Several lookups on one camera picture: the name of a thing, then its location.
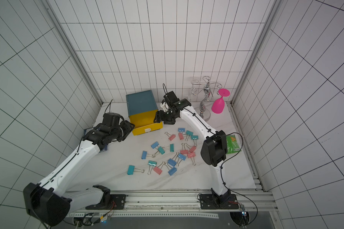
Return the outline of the yellow top drawer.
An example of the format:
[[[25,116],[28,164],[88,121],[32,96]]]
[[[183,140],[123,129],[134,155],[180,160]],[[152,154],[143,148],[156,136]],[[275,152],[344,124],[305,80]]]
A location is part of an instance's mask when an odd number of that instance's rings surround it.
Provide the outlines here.
[[[133,135],[141,135],[163,128],[162,123],[155,123],[155,115],[158,110],[152,110],[144,113],[130,116],[130,122],[135,125],[132,131]]]

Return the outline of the pink binder clip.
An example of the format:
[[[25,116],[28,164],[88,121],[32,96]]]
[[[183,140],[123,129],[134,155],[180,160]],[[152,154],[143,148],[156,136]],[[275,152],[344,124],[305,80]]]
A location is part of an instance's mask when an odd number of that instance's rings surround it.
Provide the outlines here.
[[[181,145],[182,145],[182,149],[180,150],[180,153],[182,155],[187,155],[189,153],[189,150],[186,149],[185,143],[181,143]]]
[[[183,133],[179,132],[179,133],[178,133],[178,136],[179,136],[179,139],[180,139],[180,140],[184,140]]]
[[[165,162],[162,162],[159,166],[155,166],[153,168],[153,171],[157,173],[158,175],[161,175],[162,173],[162,167],[165,165]]]
[[[188,152],[192,153],[192,152],[195,152],[196,150],[196,146],[195,145],[188,145],[187,143],[184,144],[185,147],[188,149]]]
[[[169,139],[170,141],[173,141],[173,140],[176,138],[176,135],[175,135],[175,134],[170,134],[170,133],[168,133],[168,132],[165,132],[164,134],[168,136],[168,139]]]
[[[189,159],[191,159],[193,166],[195,166],[196,165],[196,162],[195,162],[196,153],[195,152],[190,152],[190,153],[187,154],[187,157]]]

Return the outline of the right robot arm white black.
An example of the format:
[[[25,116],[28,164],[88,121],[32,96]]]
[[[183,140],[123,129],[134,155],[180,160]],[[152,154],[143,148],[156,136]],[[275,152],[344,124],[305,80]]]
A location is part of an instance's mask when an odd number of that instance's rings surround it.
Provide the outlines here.
[[[223,164],[228,152],[224,131],[212,128],[199,114],[191,103],[186,100],[165,95],[161,103],[162,110],[156,112],[154,122],[174,125],[177,118],[181,118],[199,135],[203,141],[201,158],[210,166],[213,179],[211,193],[197,196],[201,209],[239,209],[236,195],[227,187],[224,181]]]

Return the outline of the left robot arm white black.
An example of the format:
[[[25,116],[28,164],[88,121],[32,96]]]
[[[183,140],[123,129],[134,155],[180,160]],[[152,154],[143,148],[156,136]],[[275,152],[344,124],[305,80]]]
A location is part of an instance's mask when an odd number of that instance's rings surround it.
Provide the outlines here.
[[[53,172],[23,190],[28,215],[48,226],[56,226],[74,211],[86,207],[106,210],[114,207],[110,189],[94,185],[84,191],[68,187],[82,168],[112,142],[122,142],[135,125],[117,113],[105,113],[103,121],[82,136],[79,145]]]

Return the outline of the teal drawer cabinet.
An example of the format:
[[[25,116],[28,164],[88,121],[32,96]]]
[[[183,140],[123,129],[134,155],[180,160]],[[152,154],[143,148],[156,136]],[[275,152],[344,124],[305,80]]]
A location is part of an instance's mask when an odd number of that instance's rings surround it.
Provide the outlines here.
[[[151,90],[126,95],[128,116],[157,110],[156,101]]]

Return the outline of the blue binder clip upper middle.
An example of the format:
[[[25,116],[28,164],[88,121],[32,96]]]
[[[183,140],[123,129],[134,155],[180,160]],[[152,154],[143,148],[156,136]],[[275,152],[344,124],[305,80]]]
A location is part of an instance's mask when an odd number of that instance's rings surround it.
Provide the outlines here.
[[[159,143],[158,142],[155,142],[151,145],[151,148],[157,148],[159,146]]]

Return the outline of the teal binder clip upper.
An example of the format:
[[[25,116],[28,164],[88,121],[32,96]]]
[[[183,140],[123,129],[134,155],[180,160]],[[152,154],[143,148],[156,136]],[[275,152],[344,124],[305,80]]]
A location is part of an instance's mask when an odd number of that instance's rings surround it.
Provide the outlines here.
[[[188,141],[189,138],[193,135],[193,132],[189,131],[189,130],[186,130],[186,133],[185,133],[185,141]]]

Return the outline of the teal binder clip front left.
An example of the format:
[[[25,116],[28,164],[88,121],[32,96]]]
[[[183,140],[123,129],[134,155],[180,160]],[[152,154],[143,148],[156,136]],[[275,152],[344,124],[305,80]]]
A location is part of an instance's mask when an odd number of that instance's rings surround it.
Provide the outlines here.
[[[133,175],[134,173],[139,172],[139,173],[144,173],[144,169],[138,169],[134,165],[129,165],[128,170],[127,170],[127,175]]]

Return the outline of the teal binder clip right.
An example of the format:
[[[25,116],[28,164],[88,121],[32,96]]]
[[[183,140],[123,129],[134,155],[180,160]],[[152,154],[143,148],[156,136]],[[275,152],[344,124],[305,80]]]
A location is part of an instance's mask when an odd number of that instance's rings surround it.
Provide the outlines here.
[[[197,146],[197,141],[198,141],[199,137],[197,135],[192,135],[191,139],[192,139],[194,145]]]

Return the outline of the blue binder clip middle right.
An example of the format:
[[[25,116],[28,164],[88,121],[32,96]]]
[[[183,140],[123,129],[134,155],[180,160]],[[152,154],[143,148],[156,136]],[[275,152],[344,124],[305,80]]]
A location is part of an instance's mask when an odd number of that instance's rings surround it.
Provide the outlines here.
[[[185,155],[183,155],[183,154],[181,154],[181,153],[178,153],[178,154],[177,154],[177,166],[179,166],[180,163],[181,163],[182,161],[185,161],[185,160],[186,160],[186,156],[185,156]]]

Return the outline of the teal shiny binder clip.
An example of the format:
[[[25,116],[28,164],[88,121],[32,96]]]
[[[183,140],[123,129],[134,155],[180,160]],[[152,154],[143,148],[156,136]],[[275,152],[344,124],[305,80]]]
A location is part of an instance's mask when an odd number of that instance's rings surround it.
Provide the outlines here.
[[[152,170],[157,166],[157,162],[149,160],[148,161],[148,165],[149,165],[149,169],[148,169],[148,173],[147,174],[150,175],[152,173]]]

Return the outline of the pink binder clip bottom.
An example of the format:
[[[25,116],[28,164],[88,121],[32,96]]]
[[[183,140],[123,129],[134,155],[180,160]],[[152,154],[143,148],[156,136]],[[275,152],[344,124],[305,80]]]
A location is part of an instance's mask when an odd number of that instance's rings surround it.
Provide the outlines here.
[[[159,166],[155,166],[153,168],[153,171],[157,173],[158,175],[161,175],[162,173],[162,167],[165,165],[165,162],[162,162]]]

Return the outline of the clear glass on rack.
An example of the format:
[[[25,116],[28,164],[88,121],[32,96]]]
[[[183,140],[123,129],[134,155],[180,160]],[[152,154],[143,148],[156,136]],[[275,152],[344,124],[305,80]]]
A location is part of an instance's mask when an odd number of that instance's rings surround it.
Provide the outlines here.
[[[201,82],[197,79],[193,79],[191,81],[191,89],[188,95],[188,99],[190,102],[196,102],[198,99],[198,94],[200,91],[200,86],[201,86]]]

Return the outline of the magenta plastic wine glass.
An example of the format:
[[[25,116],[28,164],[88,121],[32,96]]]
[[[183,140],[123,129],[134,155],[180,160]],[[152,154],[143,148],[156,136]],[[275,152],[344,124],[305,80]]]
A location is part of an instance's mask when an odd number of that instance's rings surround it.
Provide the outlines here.
[[[212,112],[215,114],[221,114],[225,107],[225,97],[230,96],[230,91],[224,88],[218,90],[219,98],[213,103]]]

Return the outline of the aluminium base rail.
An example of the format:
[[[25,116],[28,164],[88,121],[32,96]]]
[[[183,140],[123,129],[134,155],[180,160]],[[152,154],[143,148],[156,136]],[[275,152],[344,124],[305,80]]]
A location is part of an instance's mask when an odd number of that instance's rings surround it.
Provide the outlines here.
[[[111,217],[205,217],[218,218],[218,212],[249,213],[253,219],[258,212],[278,211],[274,197],[269,192],[256,189],[236,190],[224,204],[214,202],[209,190],[164,191],[115,191],[115,209],[80,209],[68,214],[69,218],[94,219],[104,215]]]

